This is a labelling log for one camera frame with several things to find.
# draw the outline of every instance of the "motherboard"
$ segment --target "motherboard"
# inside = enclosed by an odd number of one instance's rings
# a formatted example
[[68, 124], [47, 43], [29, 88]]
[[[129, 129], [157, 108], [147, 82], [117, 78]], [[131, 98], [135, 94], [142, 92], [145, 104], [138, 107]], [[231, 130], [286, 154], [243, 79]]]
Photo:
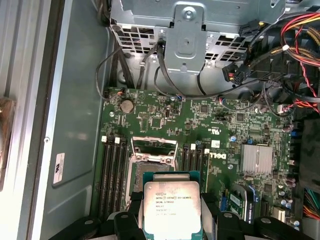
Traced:
[[245, 221], [294, 227], [289, 118], [246, 100], [188, 100], [110, 88], [103, 104], [91, 215], [105, 221], [143, 190], [143, 173], [199, 171], [201, 192]]

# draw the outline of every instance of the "metal bracket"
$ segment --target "metal bracket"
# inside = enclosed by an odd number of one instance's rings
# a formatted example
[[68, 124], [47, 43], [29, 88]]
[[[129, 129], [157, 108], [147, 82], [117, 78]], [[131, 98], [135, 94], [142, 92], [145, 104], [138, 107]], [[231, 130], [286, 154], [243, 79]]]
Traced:
[[204, 9], [177, 5], [174, 28], [168, 28], [165, 63], [169, 73], [198, 75], [205, 63], [207, 33], [202, 31]]

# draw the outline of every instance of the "silver heatsink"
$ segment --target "silver heatsink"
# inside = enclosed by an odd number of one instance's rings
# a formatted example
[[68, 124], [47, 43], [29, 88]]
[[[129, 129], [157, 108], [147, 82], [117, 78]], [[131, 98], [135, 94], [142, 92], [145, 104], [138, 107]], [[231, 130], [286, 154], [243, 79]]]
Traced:
[[271, 174], [273, 148], [271, 146], [243, 144], [240, 169], [246, 173]]

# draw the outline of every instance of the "chip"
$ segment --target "chip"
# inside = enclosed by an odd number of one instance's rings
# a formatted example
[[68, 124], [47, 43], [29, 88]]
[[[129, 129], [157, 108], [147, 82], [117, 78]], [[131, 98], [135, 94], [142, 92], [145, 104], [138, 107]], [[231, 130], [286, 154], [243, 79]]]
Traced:
[[245, 120], [245, 115], [243, 113], [238, 113], [236, 115], [236, 121], [237, 122], [243, 122]]
[[200, 107], [200, 113], [202, 113], [202, 114], [207, 114], [207, 113], [208, 113], [208, 110], [209, 110], [208, 105], [201, 105], [201, 107]]
[[264, 185], [264, 192], [265, 193], [272, 193], [272, 185], [271, 184], [265, 184]]
[[151, 127], [156, 128], [156, 129], [160, 129], [162, 127], [162, 119], [157, 118], [157, 117], [153, 117], [151, 120]]

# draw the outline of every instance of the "cable tie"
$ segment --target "cable tie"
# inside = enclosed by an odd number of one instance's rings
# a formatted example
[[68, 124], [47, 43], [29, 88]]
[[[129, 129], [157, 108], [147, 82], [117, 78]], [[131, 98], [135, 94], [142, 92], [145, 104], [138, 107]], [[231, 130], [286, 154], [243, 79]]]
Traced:
[[282, 50], [283, 50], [283, 51], [287, 51], [289, 48], [290, 48], [289, 45], [286, 44], [286, 45], [284, 45], [284, 46], [282, 47]]

